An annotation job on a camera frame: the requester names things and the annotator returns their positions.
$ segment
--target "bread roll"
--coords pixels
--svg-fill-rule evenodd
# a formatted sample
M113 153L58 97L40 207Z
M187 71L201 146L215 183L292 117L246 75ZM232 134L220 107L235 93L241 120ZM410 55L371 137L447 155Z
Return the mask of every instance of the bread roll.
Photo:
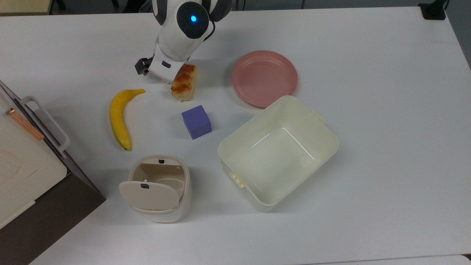
M198 78L198 68L194 65L184 64L172 85L172 96L180 101L188 101L193 96L196 80Z

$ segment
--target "microwave handle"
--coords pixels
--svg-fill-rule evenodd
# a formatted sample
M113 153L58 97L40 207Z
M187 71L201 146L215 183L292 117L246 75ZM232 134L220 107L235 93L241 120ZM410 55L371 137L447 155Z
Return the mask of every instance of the microwave handle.
M51 141L52 144L56 147L56 149L59 152L62 153L70 145L69 136L67 136L67 134L64 132L64 130L62 130L62 128L59 126L59 124L57 124L57 122L52 118L51 114L49 114L49 112L39 103L39 101L35 97L27 96L27 97L22 98L19 102L22 105L26 106L26 104L28 104L31 101L34 101L38 105L38 107L43 111L44 114L46 114L48 119L52 122L52 124L59 130L61 135L64 137L64 143L62 143L59 146L56 146L56 143L54 141Z

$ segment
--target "purple cube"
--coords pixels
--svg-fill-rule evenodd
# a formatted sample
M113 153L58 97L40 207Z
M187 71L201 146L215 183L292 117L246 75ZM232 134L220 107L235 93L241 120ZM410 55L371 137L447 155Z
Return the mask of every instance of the purple cube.
M181 115L183 116L183 121L192 139L196 139L212 131L211 122L203 106L199 105L194 107L182 112Z

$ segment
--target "container handle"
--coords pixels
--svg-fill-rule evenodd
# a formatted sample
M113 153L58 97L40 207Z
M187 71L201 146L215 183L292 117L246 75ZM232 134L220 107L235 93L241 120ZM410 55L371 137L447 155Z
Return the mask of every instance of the container handle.
M317 114L317 112L311 110L311 114L314 115L314 117L316 117L321 123L324 123L324 119L319 114Z
M240 177L235 173L231 172L229 173L229 176L235 181L235 183L239 186L239 188L245 187L245 183L240 179Z
M39 103L39 101L33 97L33 96L27 96L27 97L24 97L20 100L20 103L24 106L26 106L26 104L28 104L29 102L31 101L34 101L36 103L36 105L38 105L39 109L41 109L41 111L44 112L44 114L46 114L47 118L52 122L52 124L57 128L57 130L59 130L60 134L63 136L64 138L64 143L62 143L61 145L57 146L56 143L54 141L51 141L52 144L54 145L54 147L59 151L59 152L63 152L67 147L69 147L70 145L70 138L69 136L64 132L64 130L62 130L62 128L59 126L59 124L57 124L57 122L52 118L51 114L49 114L49 112Z

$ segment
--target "pink plate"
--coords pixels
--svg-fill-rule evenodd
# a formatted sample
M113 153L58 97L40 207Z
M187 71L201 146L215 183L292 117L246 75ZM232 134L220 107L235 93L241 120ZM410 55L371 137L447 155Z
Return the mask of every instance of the pink plate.
M298 85L293 64L283 55L258 50L242 56L232 68L232 85L245 102L266 108Z

